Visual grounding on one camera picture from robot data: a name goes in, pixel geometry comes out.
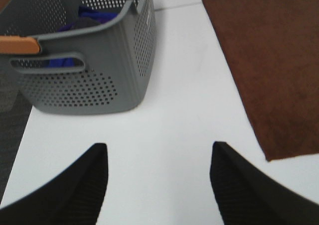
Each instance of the gray carpet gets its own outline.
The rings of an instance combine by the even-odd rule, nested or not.
[[[0,70],[0,203],[31,108]]]

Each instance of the laundry basket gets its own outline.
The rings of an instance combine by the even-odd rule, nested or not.
[[[84,5],[113,20],[57,32]],[[11,0],[0,12],[0,68],[39,110],[126,111],[144,98],[155,54],[153,0]],[[72,59],[72,67],[47,67]]]

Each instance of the brown mat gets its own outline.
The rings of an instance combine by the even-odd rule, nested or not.
[[[319,0],[203,0],[267,160],[319,153]]]

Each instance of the gray plastic basket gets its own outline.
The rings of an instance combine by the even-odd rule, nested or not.
[[[119,15],[98,26],[56,32],[76,20],[79,5]],[[156,43],[153,0],[11,0],[0,13],[0,35],[38,41],[39,54],[0,54],[0,66],[41,111],[113,113],[144,98]],[[79,63],[43,67],[56,58]]]

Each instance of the blue cloth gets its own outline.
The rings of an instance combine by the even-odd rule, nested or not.
[[[114,12],[98,12],[88,7],[79,6],[78,16],[81,18],[91,18],[98,23],[106,23],[114,19],[118,14]],[[76,25],[79,20],[74,23],[65,25],[61,27],[58,32],[65,32],[76,29]],[[62,68],[62,67],[74,67],[74,61],[72,58],[59,58],[52,59],[49,61],[49,65],[47,68]]]

